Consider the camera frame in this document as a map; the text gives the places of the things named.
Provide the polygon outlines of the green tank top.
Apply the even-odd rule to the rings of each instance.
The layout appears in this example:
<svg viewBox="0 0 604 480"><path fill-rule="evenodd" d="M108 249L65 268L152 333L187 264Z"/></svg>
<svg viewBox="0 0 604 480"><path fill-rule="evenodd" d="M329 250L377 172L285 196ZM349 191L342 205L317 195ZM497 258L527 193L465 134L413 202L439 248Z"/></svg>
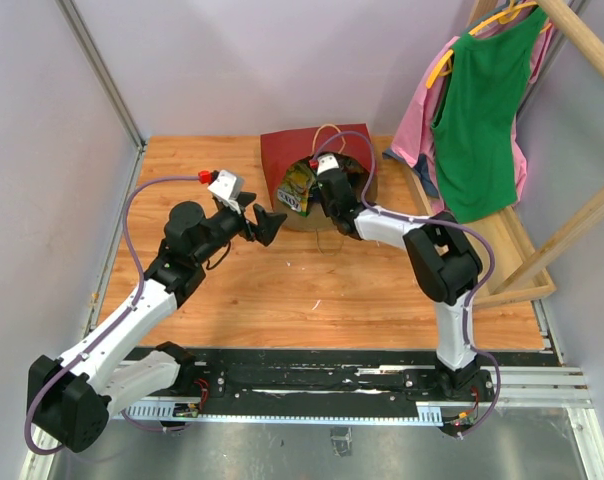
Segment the green tank top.
<svg viewBox="0 0 604 480"><path fill-rule="evenodd" d="M443 103L432 123L438 190L460 223L514 204L511 128L531 75L543 10L454 56Z"/></svg>

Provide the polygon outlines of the yellow clothes hanger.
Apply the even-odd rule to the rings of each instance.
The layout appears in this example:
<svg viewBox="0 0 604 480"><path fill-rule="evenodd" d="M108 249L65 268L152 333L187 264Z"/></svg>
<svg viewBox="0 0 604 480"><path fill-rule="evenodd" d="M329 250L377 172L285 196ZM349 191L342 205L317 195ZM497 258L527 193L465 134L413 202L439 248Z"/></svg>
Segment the yellow clothes hanger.
<svg viewBox="0 0 604 480"><path fill-rule="evenodd" d="M426 77L426 89L431 89L438 78L445 77L452 73L454 56L457 55L463 47L471 45L478 34L485 32L494 24L507 25L515 21L523 10L533 9L538 6L539 4L536 1L509 1L505 7L502 7L496 13L490 14L485 19L480 20L467 33L458 38L436 62L435 66Z"/></svg>

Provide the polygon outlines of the green Fox's candy packet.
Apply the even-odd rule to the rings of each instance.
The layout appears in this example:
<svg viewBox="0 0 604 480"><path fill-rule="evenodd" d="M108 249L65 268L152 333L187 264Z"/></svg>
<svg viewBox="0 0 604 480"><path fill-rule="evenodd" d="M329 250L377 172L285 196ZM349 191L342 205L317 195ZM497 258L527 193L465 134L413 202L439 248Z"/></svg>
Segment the green Fox's candy packet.
<svg viewBox="0 0 604 480"><path fill-rule="evenodd" d="M312 203L316 175L309 159L292 164L276 189L276 198L293 212L307 217Z"/></svg>

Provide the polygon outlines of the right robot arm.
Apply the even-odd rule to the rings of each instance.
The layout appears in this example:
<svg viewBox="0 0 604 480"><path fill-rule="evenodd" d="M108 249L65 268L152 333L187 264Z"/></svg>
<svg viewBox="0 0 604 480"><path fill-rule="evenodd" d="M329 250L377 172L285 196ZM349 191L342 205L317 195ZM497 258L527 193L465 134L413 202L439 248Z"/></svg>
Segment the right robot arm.
<svg viewBox="0 0 604 480"><path fill-rule="evenodd" d="M435 305L436 390L448 400L462 397L479 372L471 326L473 297L483 270L467 231L444 212L411 217L367 205L338 167L320 169L317 184L323 211L341 234L407 253L418 286Z"/></svg>

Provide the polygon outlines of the red brown paper bag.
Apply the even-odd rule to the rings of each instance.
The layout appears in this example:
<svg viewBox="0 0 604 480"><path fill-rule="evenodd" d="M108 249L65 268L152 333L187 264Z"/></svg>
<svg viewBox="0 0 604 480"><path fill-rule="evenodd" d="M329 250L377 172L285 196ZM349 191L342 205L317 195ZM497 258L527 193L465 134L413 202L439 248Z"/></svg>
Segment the red brown paper bag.
<svg viewBox="0 0 604 480"><path fill-rule="evenodd" d="M260 152L268 197L273 210L286 213L284 226L294 232L311 233L315 236L318 249L328 254L333 248L328 243L328 232L335 228L331 219L326 217L321 206L321 195L317 184L312 190L312 203L307 217L293 212L276 198L276 189L286 170L295 162L309 159L315 175L313 156L333 153L345 172L356 195L367 187L366 199L374 203L377 197L377 179L368 183L372 166L371 140L369 130L364 123L328 124L318 127L283 130L260 136Z"/></svg>

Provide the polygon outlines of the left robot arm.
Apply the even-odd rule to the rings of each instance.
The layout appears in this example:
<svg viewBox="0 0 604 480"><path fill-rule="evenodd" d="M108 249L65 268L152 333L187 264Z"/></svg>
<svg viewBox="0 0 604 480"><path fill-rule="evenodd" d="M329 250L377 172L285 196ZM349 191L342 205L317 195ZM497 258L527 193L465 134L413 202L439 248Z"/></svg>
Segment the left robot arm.
<svg viewBox="0 0 604 480"><path fill-rule="evenodd" d="M45 355L29 368L24 437L39 455L32 429L40 428L61 448L79 453L91 446L109 420L160 390L182 396L203 389L199 366L186 349L165 342L127 367L121 361L164 319L175 313L206 277L210 258L234 237L270 245L287 216L266 211L255 194L217 200L214 215L200 204L174 206L158 254L131 295L90 335L58 358Z"/></svg>

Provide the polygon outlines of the pink shirt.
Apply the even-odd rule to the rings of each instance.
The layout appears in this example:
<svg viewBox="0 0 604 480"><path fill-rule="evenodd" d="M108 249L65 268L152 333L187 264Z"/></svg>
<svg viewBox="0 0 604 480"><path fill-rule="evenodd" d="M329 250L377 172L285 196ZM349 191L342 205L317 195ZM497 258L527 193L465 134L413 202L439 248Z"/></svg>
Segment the pink shirt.
<svg viewBox="0 0 604 480"><path fill-rule="evenodd" d="M498 33L501 33L502 31L506 31L506 29L507 28L505 25L494 24L485 32L478 35L478 37L490 38ZM528 80L529 85L533 85L537 81L553 33L554 29L552 27L548 30L545 30L538 36L534 44L530 59L531 75ZM405 159L406 164L410 168L418 160L418 155L424 154L427 158L427 165L431 180L436 187L437 179L435 171L435 144L431 125L434 120L436 110L446 95L446 82L444 77L438 78L434 86L427 90L425 87L425 80L427 75L435 66L436 62L458 38L460 37L453 36L432 60L420 81L421 83L418 84L418 87L416 88L413 97L409 102L407 110L400 122L390 147L396 154L401 155ZM511 145L514 155L515 183L518 198L517 201L519 201L521 199L527 179L527 160L521 148L517 144L516 138L516 121L514 120L511 128ZM427 202L428 205L430 205L436 212L439 212L444 208L444 203L440 198L440 195L438 198L431 198L427 196Z"/></svg>

